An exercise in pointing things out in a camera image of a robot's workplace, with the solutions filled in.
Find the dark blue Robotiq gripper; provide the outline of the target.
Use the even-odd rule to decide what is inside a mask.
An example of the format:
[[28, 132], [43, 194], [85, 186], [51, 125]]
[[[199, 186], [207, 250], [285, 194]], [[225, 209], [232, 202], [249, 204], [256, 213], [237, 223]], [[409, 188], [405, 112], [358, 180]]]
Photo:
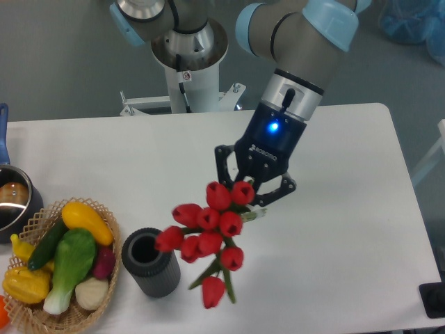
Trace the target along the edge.
[[265, 207], [296, 190], [296, 181], [287, 173], [289, 159], [307, 124], [284, 111], [260, 103], [242, 137], [232, 145], [214, 149], [218, 181], [232, 188], [235, 180], [254, 180], [254, 190], [281, 176], [278, 188], [256, 194], [251, 206]]

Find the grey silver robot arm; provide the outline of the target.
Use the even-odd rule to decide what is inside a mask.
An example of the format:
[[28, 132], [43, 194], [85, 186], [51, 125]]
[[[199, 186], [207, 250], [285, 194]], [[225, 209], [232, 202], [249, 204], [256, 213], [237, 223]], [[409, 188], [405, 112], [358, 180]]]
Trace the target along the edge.
[[[359, 25], [368, 1], [252, 3], [236, 20], [236, 40], [248, 53], [272, 60], [275, 71], [245, 133], [215, 149], [218, 180], [233, 187], [251, 179], [250, 205], [266, 206], [296, 189], [289, 159], [319, 105]], [[208, 1], [114, 1], [110, 13], [132, 45], [150, 44], [163, 66], [173, 113], [217, 111], [219, 65], [228, 48], [224, 28], [208, 14]]]

